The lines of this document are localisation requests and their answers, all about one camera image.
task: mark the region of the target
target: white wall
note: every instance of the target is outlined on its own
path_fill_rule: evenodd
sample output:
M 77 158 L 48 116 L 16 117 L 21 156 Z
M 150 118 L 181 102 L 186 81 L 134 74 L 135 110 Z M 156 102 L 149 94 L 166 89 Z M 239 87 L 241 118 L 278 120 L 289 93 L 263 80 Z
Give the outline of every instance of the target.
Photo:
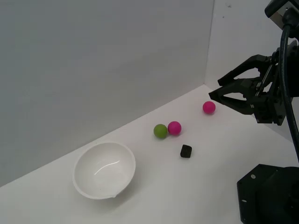
M 0 186 L 203 84 L 212 10 L 1 0 Z
M 271 56 L 279 47 L 281 30 L 264 13 L 270 0 L 215 0 L 205 84 L 218 88 L 217 80 L 252 55 Z M 256 77 L 251 70 L 240 77 Z M 299 114 L 299 100 L 293 100 Z M 291 140 L 287 121 L 268 125 Z

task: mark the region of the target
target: pink ball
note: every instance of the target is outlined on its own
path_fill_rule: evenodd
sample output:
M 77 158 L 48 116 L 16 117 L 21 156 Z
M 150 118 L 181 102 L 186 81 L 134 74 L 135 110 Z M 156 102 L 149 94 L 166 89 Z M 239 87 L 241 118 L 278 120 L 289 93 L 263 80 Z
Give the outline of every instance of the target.
M 216 105 L 211 101 L 207 101 L 203 104 L 202 109 L 207 114 L 213 114 L 216 110 Z
M 172 121 L 168 125 L 168 132 L 172 135 L 179 135 L 182 130 L 182 126 L 177 121 Z

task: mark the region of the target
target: green ball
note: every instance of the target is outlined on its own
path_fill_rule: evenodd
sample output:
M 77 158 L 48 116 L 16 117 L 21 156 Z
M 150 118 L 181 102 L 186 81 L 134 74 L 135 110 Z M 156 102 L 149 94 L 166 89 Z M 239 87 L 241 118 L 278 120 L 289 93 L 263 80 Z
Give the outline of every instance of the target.
M 159 124 L 159 125 L 156 125 L 154 128 L 154 135 L 157 138 L 165 139 L 167 136 L 167 133 L 168 133 L 167 127 L 165 125 Z

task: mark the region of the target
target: black block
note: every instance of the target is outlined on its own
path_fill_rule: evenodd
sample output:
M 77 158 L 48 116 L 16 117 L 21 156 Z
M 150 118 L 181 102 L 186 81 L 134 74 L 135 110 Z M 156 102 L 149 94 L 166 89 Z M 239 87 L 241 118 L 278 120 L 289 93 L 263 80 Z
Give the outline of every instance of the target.
M 181 157 L 190 158 L 192 152 L 192 147 L 188 145 L 183 145 L 181 150 Z

